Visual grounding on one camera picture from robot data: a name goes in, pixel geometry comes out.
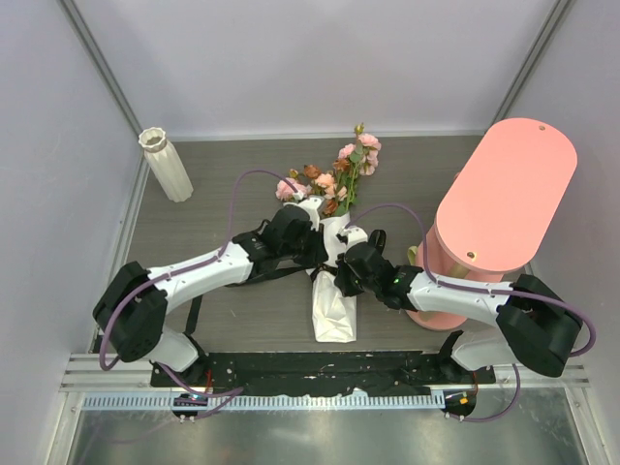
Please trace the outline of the black ribbon gold lettering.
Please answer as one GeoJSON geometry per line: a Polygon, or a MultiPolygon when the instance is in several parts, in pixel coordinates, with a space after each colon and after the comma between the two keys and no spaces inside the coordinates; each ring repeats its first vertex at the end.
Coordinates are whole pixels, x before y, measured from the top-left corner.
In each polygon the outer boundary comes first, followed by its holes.
{"type": "MultiPolygon", "coordinates": [[[[310,278],[313,283],[316,283],[318,280],[318,275],[321,272],[326,272],[328,275],[334,278],[333,284],[335,288],[342,294],[344,297],[353,297],[357,295],[361,295],[363,293],[363,287],[360,284],[360,281],[355,276],[355,274],[346,268],[343,264],[339,264],[338,267],[328,266],[326,264],[321,264],[317,268],[303,268],[301,266],[297,267],[289,267],[289,268],[280,268],[275,269],[273,271],[268,272],[266,275],[258,276],[252,278],[248,283],[249,284],[258,284],[264,281],[277,280],[283,277],[295,274],[300,271],[310,271],[310,278]]],[[[186,325],[183,333],[187,336],[190,336],[194,333],[198,323],[198,317],[200,314],[202,306],[202,294],[194,297],[191,300],[190,311],[186,320],[186,325]]]]}

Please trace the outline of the white wrapping paper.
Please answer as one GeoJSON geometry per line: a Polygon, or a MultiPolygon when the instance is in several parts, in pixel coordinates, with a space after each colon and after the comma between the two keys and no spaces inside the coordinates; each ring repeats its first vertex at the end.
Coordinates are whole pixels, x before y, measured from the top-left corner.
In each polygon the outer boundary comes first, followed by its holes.
{"type": "Polygon", "coordinates": [[[350,214],[321,221],[328,258],[321,267],[308,271],[312,281],[312,324],[319,343],[357,341],[357,299],[345,297],[335,286],[336,260],[345,252],[345,244],[336,235],[351,220],[350,214]]]}

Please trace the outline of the pink artificial flower bunch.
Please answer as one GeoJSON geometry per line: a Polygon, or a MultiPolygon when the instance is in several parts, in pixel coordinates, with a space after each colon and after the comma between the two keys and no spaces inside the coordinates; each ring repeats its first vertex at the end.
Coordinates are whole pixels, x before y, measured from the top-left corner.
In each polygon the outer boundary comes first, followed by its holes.
{"type": "Polygon", "coordinates": [[[379,166],[382,145],[377,137],[355,126],[355,141],[343,146],[330,170],[306,165],[301,171],[290,170],[286,181],[277,183],[275,197],[280,202],[297,202],[294,186],[303,197],[319,197],[322,219],[344,216],[357,203],[357,188],[364,176],[372,175],[379,166]]]}

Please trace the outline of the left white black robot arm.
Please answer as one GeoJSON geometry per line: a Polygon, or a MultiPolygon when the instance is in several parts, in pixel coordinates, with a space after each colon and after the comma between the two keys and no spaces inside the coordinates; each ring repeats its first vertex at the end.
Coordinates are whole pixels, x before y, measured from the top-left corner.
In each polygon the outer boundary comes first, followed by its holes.
{"type": "Polygon", "coordinates": [[[281,279],[323,264],[322,204],[316,196],[287,202],[257,229],[181,263],[123,265],[93,310],[104,333],[100,353],[114,348],[126,363],[147,358],[166,366],[184,386],[198,385],[206,373],[202,349],[189,330],[168,328],[167,315],[219,288],[281,279]]]}

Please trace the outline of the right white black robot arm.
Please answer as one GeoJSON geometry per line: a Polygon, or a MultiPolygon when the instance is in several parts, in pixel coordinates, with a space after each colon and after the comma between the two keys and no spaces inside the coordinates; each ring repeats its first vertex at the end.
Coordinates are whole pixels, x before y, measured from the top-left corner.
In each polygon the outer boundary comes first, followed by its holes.
{"type": "Polygon", "coordinates": [[[490,327],[458,336],[438,357],[439,374],[451,383],[497,363],[520,363],[558,378],[583,325],[574,309],[527,274],[513,283],[432,275],[418,266],[392,265],[367,242],[350,247],[336,264],[335,285],[345,296],[369,292],[389,309],[446,312],[490,327]]]}

